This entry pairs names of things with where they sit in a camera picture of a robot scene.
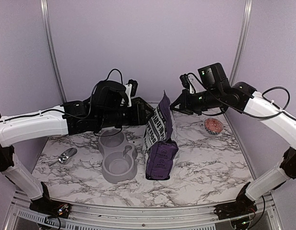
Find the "purple pet food bag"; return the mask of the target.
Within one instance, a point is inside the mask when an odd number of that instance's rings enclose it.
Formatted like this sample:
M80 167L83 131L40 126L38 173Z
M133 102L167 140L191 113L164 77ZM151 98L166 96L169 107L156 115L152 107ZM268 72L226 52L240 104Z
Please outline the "purple pet food bag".
M166 181L179 158L177 129L170 99L164 94L146 124L143 137L145 177L147 180Z

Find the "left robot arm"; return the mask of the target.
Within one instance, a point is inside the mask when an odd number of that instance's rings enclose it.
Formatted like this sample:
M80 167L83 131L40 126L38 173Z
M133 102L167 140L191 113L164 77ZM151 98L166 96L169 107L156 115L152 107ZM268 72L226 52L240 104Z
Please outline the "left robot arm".
M0 173L21 188L32 203L45 213L52 213L55 202L48 189L20 165L13 145L18 142L85 132L98 134L103 128L141 126L153 115L153 108L136 97L137 81L128 84L103 80L88 99L71 101L50 109L16 116L0 114Z

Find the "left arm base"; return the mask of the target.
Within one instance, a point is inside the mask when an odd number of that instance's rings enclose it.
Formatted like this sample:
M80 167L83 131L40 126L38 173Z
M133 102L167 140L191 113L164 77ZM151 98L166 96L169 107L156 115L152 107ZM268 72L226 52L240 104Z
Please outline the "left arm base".
M39 213L67 219L70 214L71 204L56 202L52 205L37 205L31 203L29 209Z

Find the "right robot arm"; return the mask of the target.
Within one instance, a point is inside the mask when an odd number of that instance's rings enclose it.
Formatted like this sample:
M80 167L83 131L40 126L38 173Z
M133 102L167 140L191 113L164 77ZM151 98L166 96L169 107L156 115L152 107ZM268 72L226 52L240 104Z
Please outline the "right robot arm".
M213 108L219 108L222 113L232 108L259 120L289 144L281 162L239 192L232 211L241 215L265 193L296 179L296 118L249 84L238 82L230 85L220 63L200 68L198 73L198 76L193 73L180 76L184 89L170 105L171 110L201 115Z

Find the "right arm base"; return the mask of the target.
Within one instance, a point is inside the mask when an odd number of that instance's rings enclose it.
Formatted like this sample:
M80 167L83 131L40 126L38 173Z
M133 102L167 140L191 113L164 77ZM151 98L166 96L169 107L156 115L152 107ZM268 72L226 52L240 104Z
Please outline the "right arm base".
M237 202L229 202L215 206L214 214L218 216L219 220L235 218L257 211L257 206L252 204L246 207L244 204Z

